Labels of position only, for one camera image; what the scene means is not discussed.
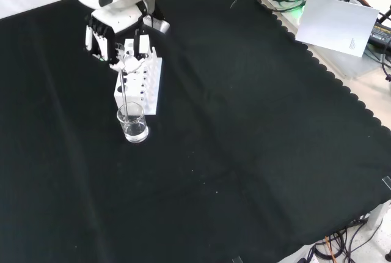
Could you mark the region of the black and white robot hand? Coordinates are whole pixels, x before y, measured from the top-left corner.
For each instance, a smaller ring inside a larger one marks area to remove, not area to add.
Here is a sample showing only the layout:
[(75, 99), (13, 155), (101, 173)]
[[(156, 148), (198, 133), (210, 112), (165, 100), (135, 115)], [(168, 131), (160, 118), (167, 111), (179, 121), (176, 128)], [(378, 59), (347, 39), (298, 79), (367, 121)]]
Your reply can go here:
[(118, 37), (144, 26), (165, 33), (170, 24), (161, 13), (155, 12), (153, 1), (141, 0), (125, 8), (108, 4), (94, 10), (86, 18), (85, 49), (90, 55), (114, 67), (123, 57)]

